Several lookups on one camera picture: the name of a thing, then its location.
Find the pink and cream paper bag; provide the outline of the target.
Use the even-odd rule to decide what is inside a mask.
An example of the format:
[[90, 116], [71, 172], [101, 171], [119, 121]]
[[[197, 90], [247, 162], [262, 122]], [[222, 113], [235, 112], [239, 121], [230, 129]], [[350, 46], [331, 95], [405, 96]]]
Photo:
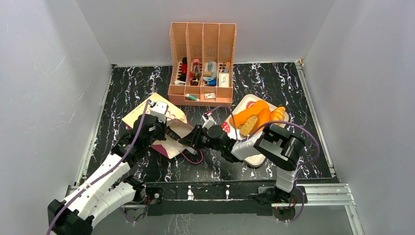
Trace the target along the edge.
[[[168, 105], [166, 112], [167, 126], [170, 127], [172, 131], [174, 131], [180, 137], [185, 137], [192, 131], [193, 126], [187, 123], [187, 118], [184, 112], [177, 106], [169, 102], [167, 99], [163, 98], [158, 93], [153, 93], [148, 97], [148, 99], [154, 102], [162, 101]], [[126, 126], [128, 126], [129, 129], [133, 128], [134, 122], [138, 119], [139, 115], [143, 113], [146, 102], [147, 100], [145, 99], [122, 118], [122, 121]], [[152, 145], [152, 148], [169, 159], [172, 159], [180, 153], [183, 153], [183, 151], [186, 149], [186, 147], [180, 144], [178, 140], [174, 140], [169, 136], [166, 136], [165, 141], [155, 141]]]

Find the brown bread slice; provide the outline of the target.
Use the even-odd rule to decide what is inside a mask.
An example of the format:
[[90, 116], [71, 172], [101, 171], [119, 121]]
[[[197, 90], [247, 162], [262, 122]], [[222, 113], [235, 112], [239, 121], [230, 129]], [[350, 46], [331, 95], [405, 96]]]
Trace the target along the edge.
[[239, 129], [240, 135], [247, 137], [248, 135], [251, 135], [253, 131], [257, 128], [258, 123], [258, 117], [257, 116], [251, 116], [247, 119], [247, 121], [241, 126]]

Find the long twisted orange bread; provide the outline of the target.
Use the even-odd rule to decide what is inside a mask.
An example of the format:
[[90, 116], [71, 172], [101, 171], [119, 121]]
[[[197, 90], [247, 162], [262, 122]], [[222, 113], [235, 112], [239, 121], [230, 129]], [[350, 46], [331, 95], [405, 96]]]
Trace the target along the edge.
[[235, 128], [241, 128], [241, 126], [250, 117], [258, 115], [263, 109], [269, 109], [269, 105], [263, 100], [258, 100], [254, 102], [250, 107], [246, 108], [236, 115], [233, 115], [233, 117], [230, 118], [229, 124]]

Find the orange baguette bread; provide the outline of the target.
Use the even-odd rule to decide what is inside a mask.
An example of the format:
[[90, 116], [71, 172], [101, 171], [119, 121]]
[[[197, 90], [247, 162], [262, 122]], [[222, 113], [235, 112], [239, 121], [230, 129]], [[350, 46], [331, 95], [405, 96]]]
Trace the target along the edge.
[[265, 108], [261, 110], [256, 117], [257, 122], [255, 123], [255, 129], [271, 120], [271, 110], [269, 108]]

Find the small croissant bread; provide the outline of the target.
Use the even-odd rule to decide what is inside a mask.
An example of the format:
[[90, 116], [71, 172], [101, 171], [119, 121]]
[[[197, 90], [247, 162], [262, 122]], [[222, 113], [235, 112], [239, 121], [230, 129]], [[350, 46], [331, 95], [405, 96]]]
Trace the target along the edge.
[[285, 107], [284, 106], [279, 106], [277, 108], [275, 108], [272, 112], [271, 112], [271, 119], [270, 121], [284, 121], [285, 120]]

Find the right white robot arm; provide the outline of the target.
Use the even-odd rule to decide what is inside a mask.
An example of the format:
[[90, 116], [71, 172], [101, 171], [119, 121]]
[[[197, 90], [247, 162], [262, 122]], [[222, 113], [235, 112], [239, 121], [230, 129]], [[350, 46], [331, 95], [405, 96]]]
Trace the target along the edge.
[[232, 139], [219, 125], [210, 128], [197, 125], [179, 143], [194, 150], [219, 151], [231, 163], [263, 155], [277, 166], [277, 180], [274, 189], [260, 189], [254, 199], [260, 203], [289, 203], [295, 196], [296, 170], [305, 141], [276, 124], [266, 124], [242, 140]]

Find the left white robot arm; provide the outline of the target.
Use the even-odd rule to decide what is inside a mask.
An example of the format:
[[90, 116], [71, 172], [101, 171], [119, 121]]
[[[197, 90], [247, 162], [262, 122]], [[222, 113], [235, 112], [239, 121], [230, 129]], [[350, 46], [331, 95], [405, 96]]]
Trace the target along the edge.
[[47, 234], [89, 235], [107, 215], [126, 203], [148, 202], [146, 184], [126, 174], [143, 157], [154, 141], [164, 140], [166, 114], [151, 111], [139, 116], [138, 128], [125, 133], [103, 164], [76, 191], [47, 207]]

